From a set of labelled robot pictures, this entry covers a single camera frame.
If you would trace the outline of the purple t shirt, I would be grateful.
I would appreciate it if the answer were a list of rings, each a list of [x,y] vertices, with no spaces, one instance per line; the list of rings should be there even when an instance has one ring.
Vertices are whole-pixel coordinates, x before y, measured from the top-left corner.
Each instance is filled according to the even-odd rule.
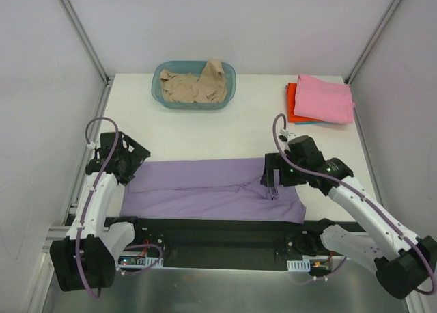
[[[159,219],[302,223],[293,187],[261,184],[263,158],[145,162],[125,188],[120,214]]]

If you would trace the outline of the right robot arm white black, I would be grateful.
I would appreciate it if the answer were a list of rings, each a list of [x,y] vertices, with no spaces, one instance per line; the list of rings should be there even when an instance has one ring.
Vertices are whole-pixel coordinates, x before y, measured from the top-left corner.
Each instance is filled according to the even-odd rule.
[[[342,160],[325,159],[312,137],[291,139],[283,133],[274,136],[274,142],[277,152],[265,156],[262,185],[271,191],[279,185],[318,189],[346,210],[369,236],[360,239],[324,219],[324,227],[307,237],[312,253],[335,251],[355,261],[397,299],[414,291],[422,295],[436,293],[436,241],[432,237],[420,237],[403,226],[364,190]]]

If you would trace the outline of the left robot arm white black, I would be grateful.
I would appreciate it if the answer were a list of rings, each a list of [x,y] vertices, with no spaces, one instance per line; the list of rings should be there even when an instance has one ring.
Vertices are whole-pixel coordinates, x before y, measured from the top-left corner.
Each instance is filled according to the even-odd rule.
[[[108,288],[113,284],[117,259],[126,247],[143,246],[137,217],[119,217],[106,227],[109,204],[118,186],[126,186],[150,151],[123,132],[105,132],[85,167],[76,217],[66,235],[53,241],[50,256],[64,292]]]

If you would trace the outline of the blue folded t shirt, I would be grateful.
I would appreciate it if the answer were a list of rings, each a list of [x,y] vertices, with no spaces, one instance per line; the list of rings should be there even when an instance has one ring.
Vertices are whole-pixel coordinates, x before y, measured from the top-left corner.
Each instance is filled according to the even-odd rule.
[[[321,126],[321,127],[330,127],[330,126],[336,126],[337,124],[335,123],[330,123],[330,122],[296,122],[294,123],[296,126]]]

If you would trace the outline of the pink folded t shirt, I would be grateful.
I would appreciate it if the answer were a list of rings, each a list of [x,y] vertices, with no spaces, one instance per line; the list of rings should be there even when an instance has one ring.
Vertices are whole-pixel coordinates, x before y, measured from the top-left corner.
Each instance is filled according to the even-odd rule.
[[[301,74],[298,76],[294,114],[335,124],[354,121],[355,103],[350,87]]]

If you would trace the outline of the orange folded t shirt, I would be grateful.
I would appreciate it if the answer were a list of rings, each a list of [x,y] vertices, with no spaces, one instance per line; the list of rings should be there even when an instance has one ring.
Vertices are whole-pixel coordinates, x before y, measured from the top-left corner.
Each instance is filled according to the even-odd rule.
[[[321,123],[322,122],[321,120],[298,116],[294,113],[296,88],[297,88],[296,83],[288,83],[287,87],[286,87],[287,120],[288,120],[288,122],[295,123],[295,124]]]

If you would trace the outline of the beige t shirt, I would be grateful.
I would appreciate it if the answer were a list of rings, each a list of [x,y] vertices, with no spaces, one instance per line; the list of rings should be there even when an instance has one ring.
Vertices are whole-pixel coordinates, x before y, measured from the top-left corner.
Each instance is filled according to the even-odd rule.
[[[170,103],[221,103],[228,94],[222,61],[210,59],[199,77],[164,69],[160,73],[163,99]]]

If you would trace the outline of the left aluminium frame post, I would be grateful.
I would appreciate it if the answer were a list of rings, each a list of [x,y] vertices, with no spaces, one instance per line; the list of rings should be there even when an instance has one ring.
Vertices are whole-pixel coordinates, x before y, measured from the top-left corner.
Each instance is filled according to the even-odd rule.
[[[107,74],[87,32],[77,14],[71,0],[58,0],[60,6],[64,10],[68,20],[70,21],[72,28],[76,35],[78,36],[79,41],[81,42],[85,52],[87,53],[88,58],[90,59],[94,69],[98,73],[98,76],[102,80],[102,82],[106,85],[110,81],[110,76]]]

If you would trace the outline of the aluminium frame post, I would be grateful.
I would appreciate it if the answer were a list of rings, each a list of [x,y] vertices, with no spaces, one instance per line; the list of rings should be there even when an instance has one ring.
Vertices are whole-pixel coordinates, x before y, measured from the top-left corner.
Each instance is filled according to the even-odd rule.
[[[81,42],[85,52],[87,53],[88,58],[90,59],[94,69],[98,73],[98,76],[102,80],[102,82],[106,85],[110,81],[110,76],[107,74],[87,32],[77,14],[71,0],[58,0],[60,6],[64,10],[68,20],[70,21],[72,28],[76,35],[78,36],[79,41]]]
[[[365,65],[366,61],[369,59],[371,53],[375,49],[379,39],[382,37],[385,29],[389,26],[394,15],[398,11],[399,7],[405,0],[390,0],[389,5],[382,14],[380,20],[378,21],[375,29],[372,31],[369,39],[367,40],[363,50],[361,51],[358,59],[354,63],[351,71],[345,78],[345,83],[351,85],[355,78],[358,76],[359,72]]]

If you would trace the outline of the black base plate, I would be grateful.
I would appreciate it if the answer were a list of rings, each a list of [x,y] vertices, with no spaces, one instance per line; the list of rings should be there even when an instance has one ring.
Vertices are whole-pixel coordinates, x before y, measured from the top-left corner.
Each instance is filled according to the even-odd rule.
[[[284,271],[287,262],[327,256],[314,222],[142,219],[140,241],[163,249],[165,267]]]

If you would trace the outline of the right aluminium frame post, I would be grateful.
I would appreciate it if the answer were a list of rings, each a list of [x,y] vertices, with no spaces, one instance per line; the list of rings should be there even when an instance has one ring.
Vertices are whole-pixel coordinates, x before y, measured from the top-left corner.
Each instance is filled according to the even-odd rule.
[[[371,53],[375,49],[379,39],[382,37],[385,29],[389,26],[394,15],[398,11],[399,7],[405,0],[390,0],[389,5],[382,14],[380,20],[378,21],[375,29],[372,31],[369,39],[367,40],[363,50],[361,51],[358,59],[354,63],[351,71],[345,78],[345,83],[351,85],[355,78],[358,76],[359,72],[365,65],[366,61],[369,59]]]

